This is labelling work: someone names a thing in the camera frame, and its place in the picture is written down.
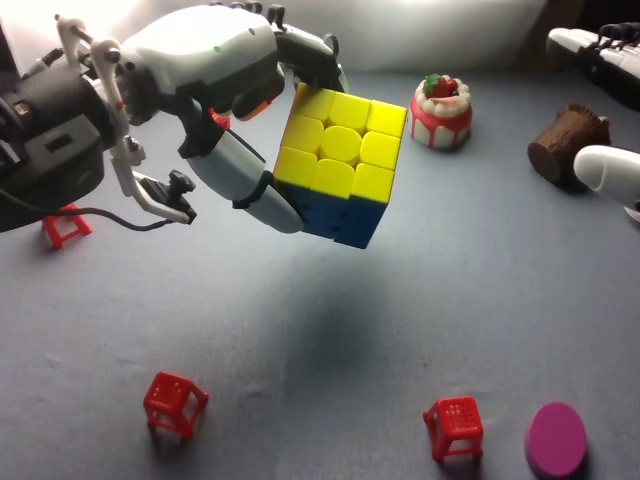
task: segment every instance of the rubik's cube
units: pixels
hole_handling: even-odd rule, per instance
[[[301,83],[274,168],[304,231],[366,248],[391,198],[407,110]]]

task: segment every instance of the green leaf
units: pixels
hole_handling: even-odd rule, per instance
[[[422,91],[425,95],[430,95],[436,87],[440,85],[440,78],[442,78],[442,75],[438,75],[437,73],[425,77],[424,87],[422,87]]]

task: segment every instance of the white backdrop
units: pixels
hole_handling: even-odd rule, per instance
[[[124,40],[198,0],[0,0],[18,67],[57,45],[53,15]],[[347,71],[450,71],[509,62],[546,0],[280,0],[286,22],[338,36]]]

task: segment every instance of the gray tablecloth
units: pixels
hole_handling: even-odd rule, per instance
[[[351,77],[405,105],[420,78]],[[640,230],[617,205],[567,194],[527,144],[570,102],[639,147],[640,117],[565,76],[463,76],[473,136],[454,154],[405,131],[391,205],[366,251],[256,222],[202,182],[192,226],[152,233],[86,217],[61,252],[39,225],[0,243],[0,478],[424,480],[532,478],[523,439],[566,401],[592,478],[640,474]],[[237,131],[273,166],[291,89]],[[191,173],[179,122],[134,130],[141,171]],[[107,178],[78,202],[154,220]],[[152,441],[155,373],[211,400],[193,440]],[[422,412],[474,395],[485,456],[439,468]]]

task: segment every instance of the purple round object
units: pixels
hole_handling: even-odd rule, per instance
[[[575,475],[587,455],[587,432],[576,411],[564,403],[542,407],[531,421],[525,453],[538,476],[564,479]]]

